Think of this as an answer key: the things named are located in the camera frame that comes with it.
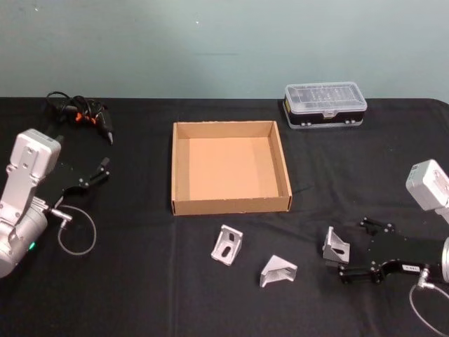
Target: cardboard box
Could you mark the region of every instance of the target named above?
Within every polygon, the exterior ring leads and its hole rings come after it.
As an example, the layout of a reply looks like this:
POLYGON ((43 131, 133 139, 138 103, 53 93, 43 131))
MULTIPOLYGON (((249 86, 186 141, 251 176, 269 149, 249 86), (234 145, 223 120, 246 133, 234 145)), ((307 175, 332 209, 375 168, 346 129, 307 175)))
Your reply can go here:
POLYGON ((177 216, 289 211, 276 122, 174 123, 171 197, 177 216))

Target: wall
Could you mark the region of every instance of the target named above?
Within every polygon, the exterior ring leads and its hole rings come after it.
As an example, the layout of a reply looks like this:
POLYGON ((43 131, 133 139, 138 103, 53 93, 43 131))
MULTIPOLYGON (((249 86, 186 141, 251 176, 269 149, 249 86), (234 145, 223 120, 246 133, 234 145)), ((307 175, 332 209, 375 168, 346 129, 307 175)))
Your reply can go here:
POLYGON ((280 98, 356 81, 449 102, 449 1, 1 0, 0 96, 280 98))

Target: cable connector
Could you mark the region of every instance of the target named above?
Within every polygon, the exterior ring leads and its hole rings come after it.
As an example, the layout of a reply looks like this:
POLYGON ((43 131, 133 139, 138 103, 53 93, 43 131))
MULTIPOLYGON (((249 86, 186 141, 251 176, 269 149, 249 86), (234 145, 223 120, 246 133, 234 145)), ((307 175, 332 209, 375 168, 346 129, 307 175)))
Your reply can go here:
POLYGON ((420 278, 418 279, 418 283, 416 284, 416 287, 418 290, 423 290, 425 288, 435 289, 435 284, 427 282, 429 275, 430 275, 430 271, 428 268, 424 268, 421 271, 420 278))
POLYGON ((60 228, 61 230, 65 228, 66 224, 73 220, 73 217, 69 214, 66 214, 64 212, 61 212, 59 209, 50 209, 50 213, 52 213, 54 216, 58 217, 62 220, 60 228))

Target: metal bracket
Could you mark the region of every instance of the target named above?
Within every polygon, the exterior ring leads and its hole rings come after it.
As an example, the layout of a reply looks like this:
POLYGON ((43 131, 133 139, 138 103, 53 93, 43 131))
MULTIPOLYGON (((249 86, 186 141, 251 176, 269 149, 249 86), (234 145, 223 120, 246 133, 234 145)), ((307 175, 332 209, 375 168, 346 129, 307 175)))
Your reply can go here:
POLYGON ((260 287, 263 288, 267 283, 277 282, 283 279, 293 282, 296 277, 296 270, 296 265, 273 255, 260 274, 260 287))
POLYGON ((341 240, 334 233, 334 227, 330 226, 324 241, 323 258, 333 262, 348 264, 350 248, 351 245, 341 240))
POLYGON ((241 248, 241 240, 243 233, 222 225, 220 235, 218 235, 217 243, 210 256, 214 260, 223 262, 225 265, 231 265, 241 248))

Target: table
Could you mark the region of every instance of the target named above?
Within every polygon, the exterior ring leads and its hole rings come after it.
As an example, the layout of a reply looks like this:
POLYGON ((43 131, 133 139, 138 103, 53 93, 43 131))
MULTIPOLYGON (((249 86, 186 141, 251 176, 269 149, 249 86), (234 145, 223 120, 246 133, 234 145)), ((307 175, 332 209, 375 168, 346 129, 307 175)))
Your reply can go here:
MULTIPOLYGON (((111 179, 67 200, 95 219, 98 242, 84 258, 64 253, 58 222, 13 274, 0 280, 0 336, 433 336, 413 314, 417 279, 340 282, 321 258, 328 226, 363 257, 364 216, 404 235, 445 239, 449 226, 424 212, 405 181, 434 158, 449 172, 449 106, 437 100, 371 99, 362 126, 294 131, 277 100, 104 99, 116 133, 65 126, 61 160, 94 169, 111 158, 111 179), (293 191, 289 213, 174 217, 170 210, 174 121, 276 120, 293 191), (244 233, 234 264, 210 258, 221 224, 244 233), (258 285, 276 254, 296 280, 258 285)), ((0 163, 15 135, 41 122, 41 98, 0 99, 0 163)), ((0 175, 4 186, 6 175, 0 175)), ((432 292, 417 307, 449 331, 449 303, 432 292)))

